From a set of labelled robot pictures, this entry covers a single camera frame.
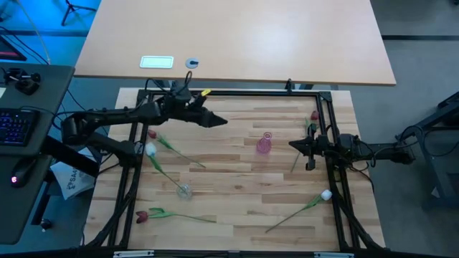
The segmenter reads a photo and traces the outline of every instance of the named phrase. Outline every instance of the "pink vase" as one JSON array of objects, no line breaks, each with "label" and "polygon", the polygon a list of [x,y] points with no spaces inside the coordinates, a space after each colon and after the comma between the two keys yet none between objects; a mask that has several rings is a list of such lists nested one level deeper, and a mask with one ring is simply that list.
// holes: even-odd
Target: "pink vase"
[{"label": "pink vase", "polygon": [[263,133],[263,138],[261,138],[257,143],[257,152],[266,154],[271,151],[271,138],[272,134],[269,132]]}]

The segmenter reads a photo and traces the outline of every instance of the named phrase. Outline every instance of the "wooden tabletop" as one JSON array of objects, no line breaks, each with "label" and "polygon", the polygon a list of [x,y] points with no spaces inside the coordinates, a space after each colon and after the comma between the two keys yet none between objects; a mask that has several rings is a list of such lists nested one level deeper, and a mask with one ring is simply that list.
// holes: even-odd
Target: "wooden tabletop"
[{"label": "wooden tabletop", "polygon": [[[172,69],[142,69],[172,56]],[[102,0],[78,77],[394,85],[369,0]]]},{"label": "wooden tabletop", "polygon": [[[137,91],[120,89],[116,107],[133,107]],[[340,131],[358,134],[350,93],[336,91],[332,95]],[[228,124],[206,129],[170,120],[160,126],[151,126],[184,155],[198,160],[206,168],[180,158],[155,142],[158,161],[165,172],[175,181],[188,183],[193,189],[193,197],[191,201],[180,200],[175,185],[144,157],[135,211],[160,207],[217,223],[169,217],[136,224],[134,215],[129,248],[338,250],[331,202],[303,211],[265,234],[270,226],[328,189],[326,167],[320,157],[316,159],[314,171],[305,170],[307,158],[301,156],[290,172],[298,152],[287,142],[304,138],[304,118],[310,116],[315,105],[312,97],[209,96],[205,106],[226,118]],[[112,126],[110,137],[126,140],[130,127]],[[273,134],[272,150],[268,155],[256,154],[255,145],[264,132]],[[102,168],[116,162],[116,158],[111,158]],[[356,167],[362,168],[363,164],[356,164]],[[85,227],[88,241],[113,213],[120,172],[120,167],[113,168],[97,179]],[[384,246],[370,182],[351,171],[348,171],[348,178],[356,217],[373,239]],[[118,241],[124,220],[125,217],[120,220]],[[351,243],[345,219],[344,226],[348,243]]]}]

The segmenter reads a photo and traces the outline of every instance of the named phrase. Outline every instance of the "black desk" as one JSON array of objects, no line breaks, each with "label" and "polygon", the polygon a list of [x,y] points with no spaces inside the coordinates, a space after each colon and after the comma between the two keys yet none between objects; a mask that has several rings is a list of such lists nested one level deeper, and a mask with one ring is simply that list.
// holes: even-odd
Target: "black desk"
[{"label": "black desk", "polygon": [[[7,70],[10,67],[22,68],[27,73],[38,72],[42,76],[40,88],[27,96],[14,88],[13,84],[6,87],[0,97],[0,108],[20,108],[31,105],[52,112],[59,110],[60,103],[72,79],[73,67],[39,64],[0,63]],[[53,115],[40,113],[37,126],[26,147],[0,146],[0,244],[16,244],[22,235],[30,211],[47,175],[52,157],[40,154],[32,176],[26,186],[12,188],[10,184],[11,171],[21,156],[34,156],[40,152],[47,138]],[[5,156],[5,152],[14,156]]]}]

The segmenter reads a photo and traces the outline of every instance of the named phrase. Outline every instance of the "white paper bag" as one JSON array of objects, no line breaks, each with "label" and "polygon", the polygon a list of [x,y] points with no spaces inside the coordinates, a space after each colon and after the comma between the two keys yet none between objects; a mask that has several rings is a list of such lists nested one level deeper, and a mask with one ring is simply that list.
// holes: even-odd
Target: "white paper bag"
[{"label": "white paper bag", "polygon": [[[93,154],[88,148],[80,150],[79,153],[95,161]],[[63,162],[52,165],[51,170],[60,185],[64,200],[72,198],[73,196],[94,187],[95,179],[92,176],[89,176]]]}]

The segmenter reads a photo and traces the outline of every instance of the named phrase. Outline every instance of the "computer monitor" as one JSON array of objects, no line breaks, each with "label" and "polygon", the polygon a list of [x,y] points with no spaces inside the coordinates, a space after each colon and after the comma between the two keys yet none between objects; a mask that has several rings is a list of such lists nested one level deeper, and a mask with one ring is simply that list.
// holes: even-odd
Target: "computer monitor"
[{"label": "computer monitor", "polygon": [[0,36],[0,59],[25,61],[27,58],[13,47],[5,38]]}]

